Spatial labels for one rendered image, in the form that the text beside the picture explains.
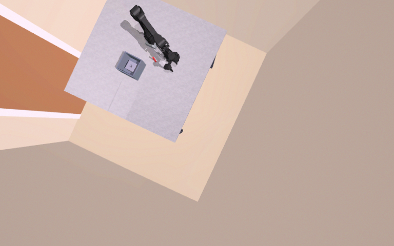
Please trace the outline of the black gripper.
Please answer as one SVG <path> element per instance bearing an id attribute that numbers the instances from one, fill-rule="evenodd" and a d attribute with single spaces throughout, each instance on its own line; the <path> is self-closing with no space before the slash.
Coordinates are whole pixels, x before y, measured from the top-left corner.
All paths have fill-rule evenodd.
<path id="1" fill-rule="evenodd" d="M 177 52 L 173 52 L 175 55 L 177 55 L 178 53 Z M 164 58 L 166 58 L 166 62 L 168 62 L 168 64 L 165 64 L 163 67 L 164 67 L 164 69 L 166 69 L 166 70 L 170 70 L 170 71 L 172 71 L 173 72 L 173 70 L 172 70 L 172 66 L 171 66 L 171 63 L 172 62 L 170 62 L 170 59 L 168 58 L 168 57 L 166 57 L 166 56 L 164 56 Z"/>

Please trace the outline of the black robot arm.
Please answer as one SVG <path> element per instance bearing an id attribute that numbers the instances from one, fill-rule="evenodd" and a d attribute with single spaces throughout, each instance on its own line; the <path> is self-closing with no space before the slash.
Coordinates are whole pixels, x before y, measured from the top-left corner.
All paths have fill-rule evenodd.
<path id="1" fill-rule="evenodd" d="M 164 37 L 159 35 L 155 29 L 152 27 L 149 21 L 147 21 L 145 17 L 145 13 L 140 6 L 135 5 L 130 11 L 131 16 L 139 22 L 142 29 L 144 30 L 144 38 L 148 41 L 149 44 L 154 45 L 156 43 L 157 47 L 164 54 L 164 56 L 170 59 L 170 62 L 177 63 L 180 59 L 179 54 L 175 55 L 168 47 L 169 43 L 165 40 Z M 167 45 L 165 45 L 167 44 Z"/>

